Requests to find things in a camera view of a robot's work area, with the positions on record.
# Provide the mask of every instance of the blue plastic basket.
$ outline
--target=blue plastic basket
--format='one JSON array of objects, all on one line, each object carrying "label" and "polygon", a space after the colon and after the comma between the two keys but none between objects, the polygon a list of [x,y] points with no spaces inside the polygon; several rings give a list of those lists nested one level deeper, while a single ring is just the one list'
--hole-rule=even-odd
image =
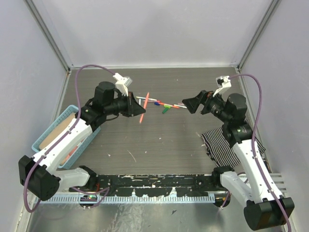
[{"label": "blue plastic basket", "polygon": [[[78,108],[75,105],[69,105],[67,109],[50,125],[50,127],[35,141],[32,145],[32,150],[39,152],[39,145],[43,140],[58,126],[64,119],[66,119],[71,113],[77,113]],[[101,127],[98,127],[91,135],[89,135],[82,143],[78,146],[75,152],[68,158],[68,160],[59,168],[69,169],[75,161],[81,156],[82,152],[88,147],[91,141],[95,138]]]}]

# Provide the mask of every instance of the striped fabric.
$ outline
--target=striped fabric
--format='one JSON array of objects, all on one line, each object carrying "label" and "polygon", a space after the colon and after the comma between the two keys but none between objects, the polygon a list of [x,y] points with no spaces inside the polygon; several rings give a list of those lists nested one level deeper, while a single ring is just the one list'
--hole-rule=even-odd
[{"label": "striped fabric", "polygon": [[[207,155],[215,162],[218,167],[230,165],[232,168],[234,168],[240,164],[239,159],[223,137],[222,128],[211,130],[202,134],[201,137],[204,140],[207,149]],[[258,139],[256,139],[256,141],[260,154],[264,154],[265,148],[260,143],[260,141],[258,141]]]}]

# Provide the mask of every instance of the white wall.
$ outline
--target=white wall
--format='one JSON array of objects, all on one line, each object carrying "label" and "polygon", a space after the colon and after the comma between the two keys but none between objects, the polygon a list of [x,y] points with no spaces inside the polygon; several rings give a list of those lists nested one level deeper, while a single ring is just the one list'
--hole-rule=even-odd
[{"label": "white wall", "polygon": [[[281,1],[243,69],[261,81],[259,129],[271,166],[282,173],[294,200],[300,232],[309,228],[308,12],[307,0]],[[256,110],[256,86],[252,81],[247,85]]]},{"label": "white wall", "polygon": [[0,7],[0,231],[11,232],[21,211],[18,160],[55,113],[65,70],[22,0]]},{"label": "white wall", "polygon": [[76,67],[214,67],[239,63],[271,0],[34,2]]}]

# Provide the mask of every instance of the marker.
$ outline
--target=marker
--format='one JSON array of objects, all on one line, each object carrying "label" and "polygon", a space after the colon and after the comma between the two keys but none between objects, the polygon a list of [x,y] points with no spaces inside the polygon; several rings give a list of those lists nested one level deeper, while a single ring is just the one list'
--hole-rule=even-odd
[{"label": "marker", "polygon": [[166,106],[166,105],[168,105],[168,106],[170,106],[170,107],[174,107],[174,108],[178,108],[179,109],[179,107],[178,106],[175,106],[175,105],[170,105],[170,104],[166,104],[166,103],[163,103],[163,102],[158,102],[160,105],[164,105],[164,106]]},{"label": "marker", "polygon": [[148,100],[151,100],[151,101],[158,101],[158,102],[159,102],[159,100],[157,100],[157,99],[153,99],[153,98],[149,98]]},{"label": "marker", "polygon": [[176,105],[176,104],[174,104],[175,106],[178,106],[178,107],[180,107],[180,108],[184,108],[184,109],[186,109],[187,107],[185,107],[185,106],[183,106],[183,105]]},{"label": "marker", "polygon": [[[149,92],[147,93],[146,98],[145,98],[144,109],[146,109],[148,99],[149,99]],[[143,118],[144,118],[144,114],[140,116],[140,123],[143,121]]]}]

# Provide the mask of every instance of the purple cable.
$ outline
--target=purple cable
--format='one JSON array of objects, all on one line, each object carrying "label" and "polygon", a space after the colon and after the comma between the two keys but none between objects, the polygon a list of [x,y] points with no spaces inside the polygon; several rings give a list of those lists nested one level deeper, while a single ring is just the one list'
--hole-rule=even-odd
[{"label": "purple cable", "polygon": [[[259,83],[259,81],[257,80],[257,78],[251,74],[236,74],[236,75],[233,75],[231,76],[229,79],[233,79],[233,78],[236,78],[236,77],[239,77],[239,76],[248,76],[248,77],[251,77],[257,84],[258,88],[259,88],[259,107],[258,107],[258,110],[257,110],[257,114],[256,114],[256,118],[255,118],[255,123],[254,123],[254,127],[253,127],[253,132],[252,132],[252,141],[251,141],[251,146],[252,146],[252,152],[253,152],[253,156],[256,157],[256,151],[255,151],[255,146],[254,146],[254,142],[255,142],[255,134],[256,134],[256,129],[257,129],[257,122],[259,120],[259,117],[260,117],[260,113],[261,113],[261,106],[262,106],[262,88],[261,88],[261,85]],[[263,172],[263,169],[262,169],[262,166],[260,164],[260,162],[255,159],[255,162],[256,162],[256,165],[261,173],[261,176],[268,188],[268,190],[271,190],[271,185],[270,183],[267,181],[267,178]],[[292,228],[291,228],[291,223],[289,221],[289,217],[287,216],[281,202],[279,201],[279,199],[277,198],[277,196],[275,195],[275,193],[273,191],[270,191],[271,195],[273,196],[273,198],[275,199],[276,203],[278,204],[283,216],[284,216],[284,219],[286,221],[286,224],[288,226],[288,232],[291,232],[292,231]]]},{"label": "purple cable", "polygon": [[100,194],[100,193],[105,192],[105,194],[104,194],[104,196],[102,197],[102,199],[99,200],[98,203],[96,203],[96,204],[90,206],[90,209],[92,209],[92,208],[97,207],[98,205],[100,205],[100,203],[105,199],[105,197],[107,196],[108,192],[110,191],[110,188],[109,188],[109,187],[107,187],[107,188],[105,188],[105,189],[102,189],[102,190],[100,190],[100,191],[98,191],[98,192],[95,192],[95,193],[84,192],[84,191],[82,191],[82,190],[80,190],[80,189],[78,189],[78,188],[76,188],[76,187],[72,187],[72,189],[74,189],[75,191],[78,191],[78,192],[80,192],[80,193],[83,193],[83,194],[85,194],[85,195],[97,195],[97,194]]},{"label": "purple cable", "polygon": [[77,72],[76,72],[76,75],[75,75],[75,92],[76,92],[76,98],[77,98],[77,105],[78,105],[78,114],[77,114],[77,118],[74,122],[74,124],[72,125],[72,127],[69,129],[69,131],[65,132],[64,135],[62,135],[53,145],[51,145],[51,147],[49,149],[47,149],[47,151],[44,153],[43,156],[41,156],[38,161],[33,165],[33,167],[30,169],[27,177],[26,177],[26,180],[25,180],[25,183],[24,183],[24,204],[25,204],[25,208],[26,210],[29,212],[29,213],[32,213],[34,212],[37,207],[39,206],[41,200],[39,199],[38,202],[36,203],[36,205],[30,209],[29,207],[29,204],[28,204],[28,199],[27,199],[27,189],[28,189],[28,184],[29,184],[29,180],[30,180],[30,177],[32,176],[35,168],[40,164],[40,162],[46,157],[46,155],[52,150],[54,149],[55,146],[57,146],[68,134],[70,131],[72,131],[75,126],[77,125],[80,117],[81,117],[81,102],[80,102],[80,99],[79,99],[79,94],[78,94],[78,88],[77,88],[77,78],[78,78],[78,75],[79,73],[81,72],[81,70],[83,70],[84,68],[87,68],[87,67],[97,67],[97,68],[101,68],[101,69],[104,69],[108,72],[110,72],[112,75],[115,75],[115,73],[103,66],[100,66],[100,65],[96,65],[96,64],[87,64],[87,65],[84,65],[82,67],[80,67]]}]

